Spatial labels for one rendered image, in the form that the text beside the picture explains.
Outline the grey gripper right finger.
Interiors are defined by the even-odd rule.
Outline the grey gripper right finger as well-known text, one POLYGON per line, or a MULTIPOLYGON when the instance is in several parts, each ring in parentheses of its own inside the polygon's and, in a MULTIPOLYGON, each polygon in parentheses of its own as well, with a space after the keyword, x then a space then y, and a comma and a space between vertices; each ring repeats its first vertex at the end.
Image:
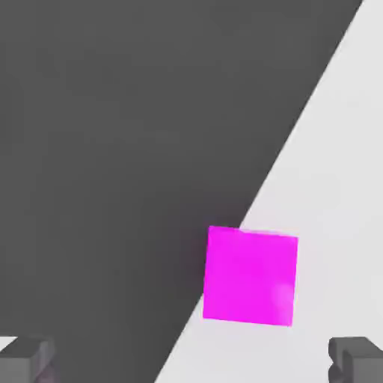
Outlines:
POLYGON ((328 383, 383 383, 383 350, 366 337, 332 337, 328 383))

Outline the small magenta cube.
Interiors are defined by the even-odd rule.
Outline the small magenta cube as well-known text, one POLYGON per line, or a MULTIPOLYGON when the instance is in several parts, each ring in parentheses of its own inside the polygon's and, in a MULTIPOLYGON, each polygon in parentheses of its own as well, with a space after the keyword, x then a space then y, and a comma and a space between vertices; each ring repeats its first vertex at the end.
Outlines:
POLYGON ((297 255, 294 236, 209 227, 203 318, 290 327, 297 255))

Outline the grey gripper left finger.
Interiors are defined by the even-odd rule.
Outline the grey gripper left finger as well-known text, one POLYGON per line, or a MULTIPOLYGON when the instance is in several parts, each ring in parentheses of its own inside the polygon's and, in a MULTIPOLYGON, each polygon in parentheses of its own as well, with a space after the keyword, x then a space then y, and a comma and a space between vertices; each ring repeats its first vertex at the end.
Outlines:
POLYGON ((0 351, 0 383, 56 383, 55 343, 46 337, 17 337, 0 351))

